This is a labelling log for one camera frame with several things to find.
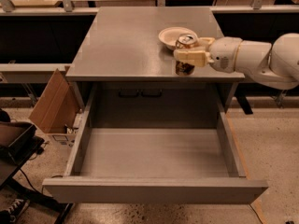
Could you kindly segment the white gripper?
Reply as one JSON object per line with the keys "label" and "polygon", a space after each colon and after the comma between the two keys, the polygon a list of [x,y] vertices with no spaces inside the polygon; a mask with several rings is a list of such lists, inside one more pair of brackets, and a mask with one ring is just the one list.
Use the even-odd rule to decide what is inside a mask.
{"label": "white gripper", "polygon": [[214,37],[199,37],[198,43],[204,50],[176,49],[174,58],[193,66],[204,67],[210,64],[216,71],[233,73],[235,57],[241,42],[241,38],[230,36],[217,40]]}

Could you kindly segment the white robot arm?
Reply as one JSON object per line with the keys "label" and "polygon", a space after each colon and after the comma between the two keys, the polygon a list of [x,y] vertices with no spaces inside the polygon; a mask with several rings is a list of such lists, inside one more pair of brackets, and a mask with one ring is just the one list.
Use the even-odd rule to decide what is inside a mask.
{"label": "white robot arm", "polygon": [[242,73],[252,81],[278,90],[299,85],[299,34],[280,36],[273,44],[238,37],[212,39],[195,48],[176,49],[178,62],[223,73]]}

